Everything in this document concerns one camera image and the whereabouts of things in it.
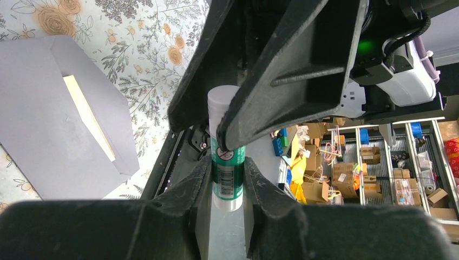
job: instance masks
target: glue stick cap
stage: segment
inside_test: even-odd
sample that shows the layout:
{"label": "glue stick cap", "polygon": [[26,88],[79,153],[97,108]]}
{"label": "glue stick cap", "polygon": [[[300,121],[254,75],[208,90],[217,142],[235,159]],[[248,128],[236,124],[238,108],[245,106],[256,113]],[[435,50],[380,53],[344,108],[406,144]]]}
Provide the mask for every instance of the glue stick cap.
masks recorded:
{"label": "glue stick cap", "polygon": [[231,100],[239,90],[238,86],[218,86],[207,93],[207,105],[209,109],[209,131],[213,136],[217,135],[217,127],[226,111],[230,107]]}

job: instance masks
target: purple tube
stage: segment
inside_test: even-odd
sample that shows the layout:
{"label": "purple tube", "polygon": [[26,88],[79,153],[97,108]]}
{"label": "purple tube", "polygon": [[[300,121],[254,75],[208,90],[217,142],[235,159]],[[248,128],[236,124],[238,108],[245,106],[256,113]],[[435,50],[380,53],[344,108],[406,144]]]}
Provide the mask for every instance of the purple tube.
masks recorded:
{"label": "purple tube", "polygon": [[[422,39],[420,37],[417,37],[416,39],[414,39],[414,43],[416,46],[417,55],[419,55],[420,59],[424,58],[427,55],[427,53],[425,51],[425,47],[424,47],[424,43],[422,42]],[[422,61],[422,65],[424,65],[424,68],[429,74],[429,76],[433,79],[435,84],[437,84],[440,81],[440,76],[438,72],[435,70],[430,60],[426,58],[425,60]]]}

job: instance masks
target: barcode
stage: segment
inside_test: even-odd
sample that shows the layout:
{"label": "barcode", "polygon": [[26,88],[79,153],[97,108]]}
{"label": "barcode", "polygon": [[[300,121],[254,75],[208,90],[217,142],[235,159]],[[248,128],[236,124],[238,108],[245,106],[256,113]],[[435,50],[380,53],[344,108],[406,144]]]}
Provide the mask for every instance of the barcode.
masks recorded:
{"label": "barcode", "polygon": [[222,196],[234,196],[234,171],[218,169],[218,184]]}

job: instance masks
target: gray cardboard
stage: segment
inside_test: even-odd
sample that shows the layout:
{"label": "gray cardboard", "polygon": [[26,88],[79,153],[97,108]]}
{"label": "gray cardboard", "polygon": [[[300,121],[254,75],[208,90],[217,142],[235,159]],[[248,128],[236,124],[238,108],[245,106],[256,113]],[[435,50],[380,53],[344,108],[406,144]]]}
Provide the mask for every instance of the gray cardboard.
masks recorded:
{"label": "gray cardboard", "polygon": [[[0,43],[0,143],[43,199],[100,199],[139,169],[127,100],[68,36]],[[114,154],[82,122],[74,75]]]}

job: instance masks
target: blue bin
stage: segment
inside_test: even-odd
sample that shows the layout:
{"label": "blue bin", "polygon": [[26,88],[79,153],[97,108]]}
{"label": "blue bin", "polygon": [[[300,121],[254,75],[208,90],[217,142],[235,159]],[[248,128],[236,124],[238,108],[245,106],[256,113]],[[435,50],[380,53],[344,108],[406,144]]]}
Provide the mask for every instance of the blue bin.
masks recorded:
{"label": "blue bin", "polygon": [[368,135],[367,129],[360,129],[360,143],[362,145],[369,145],[370,144],[370,136]]}
{"label": "blue bin", "polygon": [[418,138],[418,139],[422,138],[421,123],[419,122],[411,123],[411,131],[413,132],[413,136],[415,138]]}

